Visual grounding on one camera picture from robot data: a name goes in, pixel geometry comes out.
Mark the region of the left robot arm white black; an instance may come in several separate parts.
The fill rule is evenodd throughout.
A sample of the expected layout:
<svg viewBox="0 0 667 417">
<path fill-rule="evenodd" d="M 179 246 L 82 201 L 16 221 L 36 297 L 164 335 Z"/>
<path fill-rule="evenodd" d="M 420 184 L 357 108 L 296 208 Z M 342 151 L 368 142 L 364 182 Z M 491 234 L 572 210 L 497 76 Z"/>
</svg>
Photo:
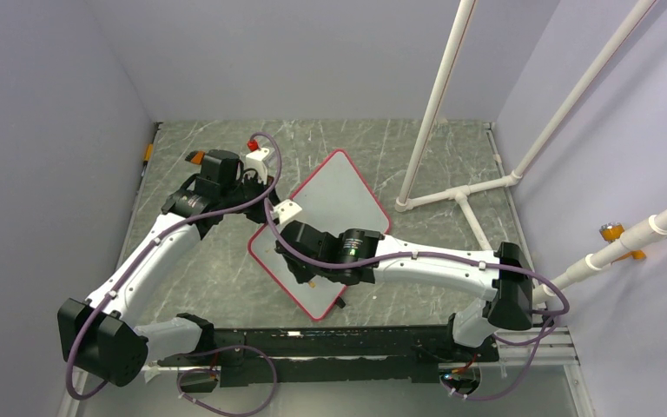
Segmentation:
<svg viewBox="0 0 667 417">
<path fill-rule="evenodd" d="M 162 205 L 161 213 L 135 251 L 84 300 L 69 298 L 57 320 L 63 358 L 103 383 L 123 387 L 151 361 L 182 354 L 201 365 L 215 352 L 211 322 L 193 314 L 139 324 L 153 293 L 175 264 L 218 224 L 225 214 L 265 220 L 263 198 L 275 199 L 268 164 L 275 152 L 263 147 L 245 156 L 226 150 L 193 151 L 192 174 Z"/>
</svg>

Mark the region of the whiteboard with red frame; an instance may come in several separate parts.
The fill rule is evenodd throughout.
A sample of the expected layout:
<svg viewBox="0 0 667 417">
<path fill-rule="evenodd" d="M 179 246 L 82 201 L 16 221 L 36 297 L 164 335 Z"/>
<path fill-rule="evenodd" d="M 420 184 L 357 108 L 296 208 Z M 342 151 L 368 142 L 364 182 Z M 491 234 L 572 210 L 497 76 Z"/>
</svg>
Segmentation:
<svg viewBox="0 0 667 417">
<path fill-rule="evenodd" d="M 332 152 L 288 198 L 302 207 L 296 219 L 332 235 L 350 228 L 389 232 L 391 219 L 343 149 Z M 261 227 L 248 241 L 248 252 L 311 321 L 320 321 L 346 287 L 315 277 L 315 288 L 299 284 L 275 252 L 273 234 Z"/>
</svg>

